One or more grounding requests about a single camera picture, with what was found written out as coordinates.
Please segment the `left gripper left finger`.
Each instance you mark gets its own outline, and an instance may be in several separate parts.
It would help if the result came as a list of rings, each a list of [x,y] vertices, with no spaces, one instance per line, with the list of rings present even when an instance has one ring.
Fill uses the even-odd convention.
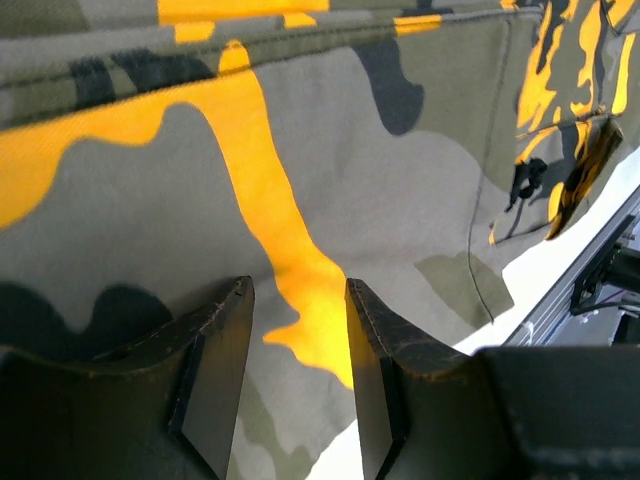
[[[177,318],[117,285],[77,335],[43,296],[3,283],[2,477],[225,478],[254,301],[239,277]]]

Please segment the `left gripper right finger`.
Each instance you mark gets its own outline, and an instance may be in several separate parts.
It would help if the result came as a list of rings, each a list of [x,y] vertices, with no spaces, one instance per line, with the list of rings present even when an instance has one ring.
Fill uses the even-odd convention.
[[[491,347],[465,355],[346,285],[368,479],[635,479],[639,351]]]

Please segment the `olive yellow camouflage trousers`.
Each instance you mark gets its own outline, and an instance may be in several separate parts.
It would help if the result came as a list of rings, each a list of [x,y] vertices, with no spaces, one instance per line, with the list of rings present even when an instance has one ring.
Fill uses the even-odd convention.
[[[1,286],[249,277],[223,479],[363,479],[346,285],[457,350],[639,146],[635,1],[5,1]]]

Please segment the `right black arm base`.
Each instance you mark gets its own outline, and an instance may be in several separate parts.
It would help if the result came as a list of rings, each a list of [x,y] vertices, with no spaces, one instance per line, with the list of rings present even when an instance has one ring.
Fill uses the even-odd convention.
[[[577,277],[569,309],[572,316],[605,308],[639,306],[635,300],[598,298],[605,287],[639,294],[639,250],[629,247],[629,243],[636,238],[633,230],[638,223],[636,215],[627,215]]]

